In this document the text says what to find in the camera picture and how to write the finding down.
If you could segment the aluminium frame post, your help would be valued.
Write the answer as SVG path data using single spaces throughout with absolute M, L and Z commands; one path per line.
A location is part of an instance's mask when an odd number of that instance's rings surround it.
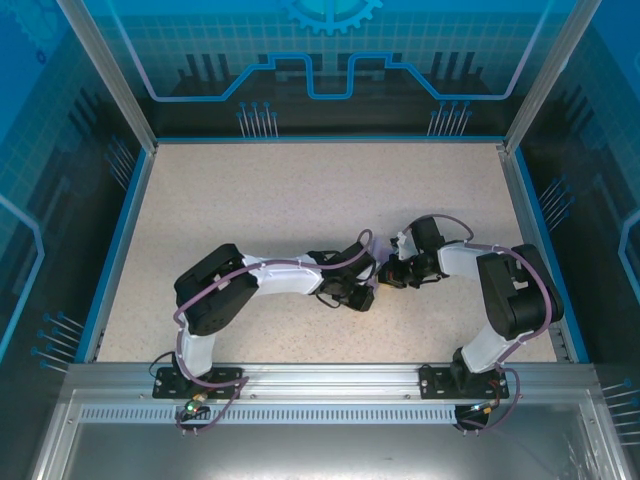
M 82 0 L 56 0 L 141 147 L 150 155 L 157 139 L 115 57 Z
M 512 155 L 536 119 L 571 55 L 591 23 L 602 0 L 576 0 L 531 89 L 520 106 L 499 150 L 501 157 Z

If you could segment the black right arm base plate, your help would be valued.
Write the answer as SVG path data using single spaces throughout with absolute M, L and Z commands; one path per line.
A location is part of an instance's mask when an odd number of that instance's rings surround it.
M 418 370 L 423 400 L 508 399 L 510 390 L 504 373 L 489 370 L 470 373 L 464 365 L 437 367 L 425 364 Z

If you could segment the aluminium mounting beam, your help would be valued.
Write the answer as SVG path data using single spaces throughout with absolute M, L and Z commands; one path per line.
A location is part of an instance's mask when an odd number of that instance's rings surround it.
M 417 402 L 424 388 L 418 364 L 245 364 L 245 403 Z M 517 363 L 527 401 L 581 397 L 598 388 L 593 366 Z M 153 380 L 142 363 L 76 364 L 61 390 L 78 402 L 149 401 Z

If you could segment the blue edged aluminium side rail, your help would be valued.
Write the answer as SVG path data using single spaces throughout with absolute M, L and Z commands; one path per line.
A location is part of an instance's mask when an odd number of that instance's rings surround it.
M 76 349 L 74 363 L 91 363 L 99 354 L 154 160 L 154 154 L 142 150 L 136 161 Z
M 587 364 L 590 357 L 524 157 L 520 149 L 508 153 L 502 144 L 498 155 L 523 240 L 540 251 L 564 303 L 564 317 L 549 328 L 556 357 L 560 362 Z

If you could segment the aluminium table edge rail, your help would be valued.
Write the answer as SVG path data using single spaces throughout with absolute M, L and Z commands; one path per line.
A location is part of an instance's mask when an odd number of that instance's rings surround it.
M 501 136 L 423 136 L 423 135 L 383 135 L 383 136 L 284 136 L 267 138 L 249 137 L 160 137 L 158 145 L 222 145 L 222 144 L 329 144 L 329 143 L 471 143 L 502 144 Z

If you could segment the purple paper sheet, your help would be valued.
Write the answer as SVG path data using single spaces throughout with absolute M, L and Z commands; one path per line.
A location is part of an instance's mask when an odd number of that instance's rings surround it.
M 375 269 L 371 272 L 370 278 L 367 281 L 367 284 L 373 288 L 374 292 L 376 292 L 379 288 L 377 275 L 382 266 L 388 262 L 390 255 L 393 253 L 393 247 L 390 245 L 388 239 L 379 236 L 376 236 L 374 238 L 371 247 L 371 255 L 376 261 L 376 266 Z

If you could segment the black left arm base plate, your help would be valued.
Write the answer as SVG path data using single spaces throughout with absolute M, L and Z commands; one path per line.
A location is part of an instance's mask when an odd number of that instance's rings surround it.
M 240 380 L 244 371 L 238 367 L 214 367 L 209 373 L 200 377 L 207 383 L 225 383 L 232 380 Z M 205 388 L 182 375 L 178 368 L 159 368 L 155 376 L 152 397 L 154 399 L 191 399 L 205 394 L 207 399 L 230 399 L 239 385 L 218 387 L 216 389 Z

